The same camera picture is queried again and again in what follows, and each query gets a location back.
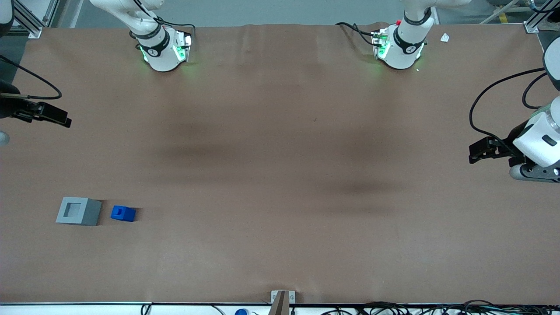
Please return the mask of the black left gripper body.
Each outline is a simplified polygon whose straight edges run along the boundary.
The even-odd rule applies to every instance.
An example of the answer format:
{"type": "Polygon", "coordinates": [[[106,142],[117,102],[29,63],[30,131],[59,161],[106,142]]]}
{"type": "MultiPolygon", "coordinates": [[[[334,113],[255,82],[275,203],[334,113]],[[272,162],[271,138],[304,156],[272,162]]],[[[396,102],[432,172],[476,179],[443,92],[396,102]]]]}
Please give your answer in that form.
{"type": "Polygon", "coordinates": [[[525,124],[519,124],[518,126],[512,128],[509,134],[505,138],[500,138],[495,136],[496,140],[496,151],[497,156],[494,159],[500,158],[514,158],[514,159],[524,159],[525,155],[513,144],[513,141],[520,136],[525,128],[525,124]]]}

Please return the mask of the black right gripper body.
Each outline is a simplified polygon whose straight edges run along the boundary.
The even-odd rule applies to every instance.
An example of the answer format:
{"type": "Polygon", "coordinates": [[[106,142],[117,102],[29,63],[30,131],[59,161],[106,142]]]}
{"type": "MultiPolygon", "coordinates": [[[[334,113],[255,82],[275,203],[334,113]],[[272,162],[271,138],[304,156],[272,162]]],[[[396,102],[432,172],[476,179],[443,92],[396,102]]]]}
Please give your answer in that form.
{"type": "Polygon", "coordinates": [[[16,118],[24,122],[42,121],[43,118],[38,116],[38,108],[39,106],[36,102],[26,98],[8,98],[4,96],[0,98],[1,119],[16,118]]]}

